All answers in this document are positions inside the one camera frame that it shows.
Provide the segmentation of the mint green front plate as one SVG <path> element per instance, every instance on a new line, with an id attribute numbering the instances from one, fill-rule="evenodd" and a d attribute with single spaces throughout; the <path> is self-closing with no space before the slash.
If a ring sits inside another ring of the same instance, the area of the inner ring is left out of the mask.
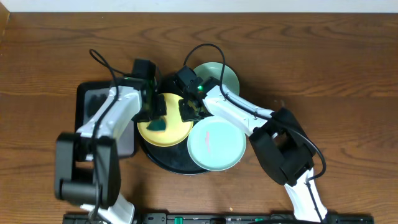
<path id="1" fill-rule="evenodd" d="M 241 160 L 246 150 L 246 135 L 229 121 L 219 116 L 210 116 L 193 126 L 188 136 L 187 149 L 199 167 L 222 171 Z"/>

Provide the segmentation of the green yellow sponge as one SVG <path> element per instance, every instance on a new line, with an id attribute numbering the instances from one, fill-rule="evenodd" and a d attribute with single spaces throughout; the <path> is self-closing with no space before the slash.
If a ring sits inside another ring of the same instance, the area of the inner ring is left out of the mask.
<path id="1" fill-rule="evenodd" d="M 149 131 L 165 131 L 166 122 L 163 118 L 153 119 L 146 127 Z"/>

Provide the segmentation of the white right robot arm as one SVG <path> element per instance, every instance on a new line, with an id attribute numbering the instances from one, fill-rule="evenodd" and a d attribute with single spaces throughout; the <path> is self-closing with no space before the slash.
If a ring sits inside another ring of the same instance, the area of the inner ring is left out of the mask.
<path id="1" fill-rule="evenodd" d="M 325 223 L 328 210 L 322 204 L 315 179 L 326 171 L 319 148 L 286 108 L 261 108 L 234 94 L 215 78 L 175 81 L 183 93 L 180 114 L 184 120 L 210 114 L 229 121 L 249 138 L 264 172 L 285 187 L 301 222 Z"/>

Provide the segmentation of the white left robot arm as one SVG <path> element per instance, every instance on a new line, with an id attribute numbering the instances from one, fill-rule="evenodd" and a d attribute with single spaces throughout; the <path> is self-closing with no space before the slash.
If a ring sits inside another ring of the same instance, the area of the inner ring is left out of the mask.
<path id="1" fill-rule="evenodd" d="M 55 197 L 87 210 L 88 221 L 133 223 L 135 207 L 120 193 L 117 143 L 128 124 L 165 115 L 155 81 L 122 78 L 96 114 L 75 133 L 61 133 L 55 147 Z"/>

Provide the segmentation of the yellow plate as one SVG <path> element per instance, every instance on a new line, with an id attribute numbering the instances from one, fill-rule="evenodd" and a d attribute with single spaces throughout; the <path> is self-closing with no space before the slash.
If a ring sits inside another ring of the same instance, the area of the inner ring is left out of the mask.
<path id="1" fill-rule="evenodd" d="M 160 146 L 170 147 L 182 142 L 193 128 L 193 121 L 183 122 L 180 115 L 179 100 L 182 99 L 173 93 L 163 93 L 166 103 L 167 114 L 163 116 L 165 120 L 164 131 L 150 131 L 147 129 L 150 122 L 138 123 L 137 128 L 141 136 L 149 143 Z"/>

